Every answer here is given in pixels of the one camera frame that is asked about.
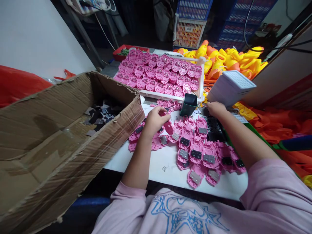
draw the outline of person's right hand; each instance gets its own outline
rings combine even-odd
[[[206,105],[209,110],[209,113],[213,117],[218,118],[219,116],[227,112],[225,106],[220,102],[207,102]]]

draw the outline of person's arm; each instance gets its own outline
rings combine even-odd
[[[162,117],[159,115],[164,112],[167,112],[166,109],[160,106],[149,112],[136,149],[121,179],[124,185],[131,188],[146,189],[149,180],[153,136],[171,117],[170,115]]]
[[[222,103],[207,102],[207,108],[223,125],[247,170],[261,159],[279,159],[263,140],[227,111]]]

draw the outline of white crate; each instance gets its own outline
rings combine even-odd
[[[176,24],[174,46],[198,49],[207,21],[179,18]]]
[[[206,62],[206,59],[204,57],[200,57],[199,59],[194,59],[194,58],[174,57],[174,56],[169,56],[169,55],[168,55],[168,57],[171,57],[174,59],[177,58],[177,59],[184,60],[184,61],[196,61],[196,65],[201,66],[201,69],[202,69],[201,72],[202,73],[201,73],[201,77],[198,79],[198,82],[199,82],[198,90],[195,92],[192,92],[192,94],[197,96],[197,104],[200,104],[205,99],[205,97],[203,96],[203,92],[204,92],[204,79],[205,79],[204,64]],[[157,93],[154,91],[147,91],[145,89],[138,90],[138,91],[144,97],[157,98],[157,99],[167,100],[167,101],[172,99],[172,100],[177,100],[179,102],[183,102],[183,100],[184,100],[184,97],[177,97],[177,96],[173,96],[173,95]]]

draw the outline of white wall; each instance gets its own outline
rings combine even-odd
[[[288,0],[288,15],[294,20],[307,7],[311,0]],[[291,23],[286,16],[286,0],[278,0],[268,15],[263,20],[264,23],[282,25],[277,35],[280,35]]]
[[[46,78],[95,70],[50,0],[1,1],[0,22],[0,65]]]

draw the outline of white table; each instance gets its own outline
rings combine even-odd
[[[145,115],[149,113],[153,107],[142,104]],[[181,118],[179,111],[171,113],[171,119]],[[104,166],[105,169],[110,169],[118,172],[125,172],[133,152],[128,150],[129,141],[126,141],[112,159]],[[180,171],[176,165],[177,146],[169,143],[157,151],[152,151],[149,165],[149,179],[164,184],[169,184],[181,188],[192,189],[187,183],[187,174],[189,170]],[[220,178],[220,182],[215,186],[209,185],[205,179],[196,191],[212,194],[215,196],[239,200],[244,193],[248,184],[247,173],[237,175],[235,172],[230,174],[224,172]]]

